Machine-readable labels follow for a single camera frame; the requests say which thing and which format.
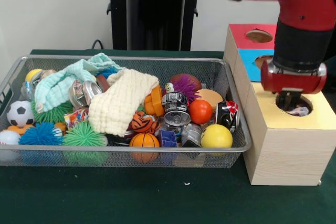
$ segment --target white towel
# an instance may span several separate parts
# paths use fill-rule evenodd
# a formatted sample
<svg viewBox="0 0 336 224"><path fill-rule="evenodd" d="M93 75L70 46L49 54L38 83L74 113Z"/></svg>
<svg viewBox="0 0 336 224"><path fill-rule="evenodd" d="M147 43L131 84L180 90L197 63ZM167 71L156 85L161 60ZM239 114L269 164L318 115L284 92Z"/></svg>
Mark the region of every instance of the white towel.
<svg viewBox="0 0 336 224"><path fill-rule="evenodd" d="M123 137L138 106L159 85L159 80L133 69L122 69L110 75L107 82L111 87L91 101L89 121L96 132Z"/></svg>

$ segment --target wooden box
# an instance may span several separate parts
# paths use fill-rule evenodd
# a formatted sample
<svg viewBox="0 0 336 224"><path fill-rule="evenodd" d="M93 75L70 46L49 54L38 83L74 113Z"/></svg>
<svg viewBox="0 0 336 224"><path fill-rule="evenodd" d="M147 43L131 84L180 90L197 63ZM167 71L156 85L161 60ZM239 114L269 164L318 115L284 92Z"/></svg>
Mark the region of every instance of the wooden box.
<svg viewBox="0 0 336 224"><path fill-rule="evenodd" d="M229 25L224 60L230 65L253 139L244 153L252 185L317 185L336 147L336 115L324 95L304 95L311 104L307 116L293 116L265 92L255 59L273 54L274 40L250 41L246 33L260 29L273 38L276 25Z"/></svg>

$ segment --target yellow ball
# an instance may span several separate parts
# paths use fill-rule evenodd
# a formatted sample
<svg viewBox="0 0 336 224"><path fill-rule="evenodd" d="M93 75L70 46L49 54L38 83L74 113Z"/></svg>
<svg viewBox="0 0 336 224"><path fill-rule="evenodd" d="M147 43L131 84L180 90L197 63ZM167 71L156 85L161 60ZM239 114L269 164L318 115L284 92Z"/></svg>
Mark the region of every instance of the yellow ball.
<svg viewBox="0 0 336 224"><path fill-rule="evenodd" d="M232 142L230 130L219 124L208 126L201 136L201 145L204 148L231 148Z"/></svg>
<svg viewBox="0 0 336 224"><path fill-rule="evenodd" d="M38 74L40 74L43 70L42 69L33 69L26 75L26 81L32 82L36 78Z"/></svg>

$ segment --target metal basket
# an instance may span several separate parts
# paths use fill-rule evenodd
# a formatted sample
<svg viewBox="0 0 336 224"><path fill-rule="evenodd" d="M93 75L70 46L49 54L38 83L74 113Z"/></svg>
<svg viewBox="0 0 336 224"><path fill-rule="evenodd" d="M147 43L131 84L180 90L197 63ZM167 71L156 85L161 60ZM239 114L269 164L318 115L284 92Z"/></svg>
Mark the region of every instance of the metal basket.
<svg viewBox="0 0 336 224"><path fill-rule="evenodd" d="M0 86L0 130L9 123L9 105L21 99L20 88L27 73L36 68L61 70L89 56L35 56L18 59ZM155 75L160 83L178 73L190 73L223 97L240 100L230 68L222 60L203 58L111 57L117 64ZM249 130L241 111L240 124L233 134L232 148L138 148L0 145L2 166L96 166L96 167L207 167L230 168L241 152L251 146Z"/></svg>

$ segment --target black cable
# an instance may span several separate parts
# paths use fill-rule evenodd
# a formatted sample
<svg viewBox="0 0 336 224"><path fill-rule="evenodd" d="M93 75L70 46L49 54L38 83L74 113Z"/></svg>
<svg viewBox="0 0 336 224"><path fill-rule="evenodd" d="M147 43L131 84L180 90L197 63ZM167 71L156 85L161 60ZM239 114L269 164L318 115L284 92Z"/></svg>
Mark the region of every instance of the black cable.
<svg viewBox="0 0 336 224"><path fill-rule="evenodd" d="M99 43L100 48L103 50L103 49L104 49L103 43L102 43L100 40L98 40L98 39L96 39L96 40L94 41L94 43L92 44L91 49L94 49L94 47L96 46L97 43Z"/></svg>

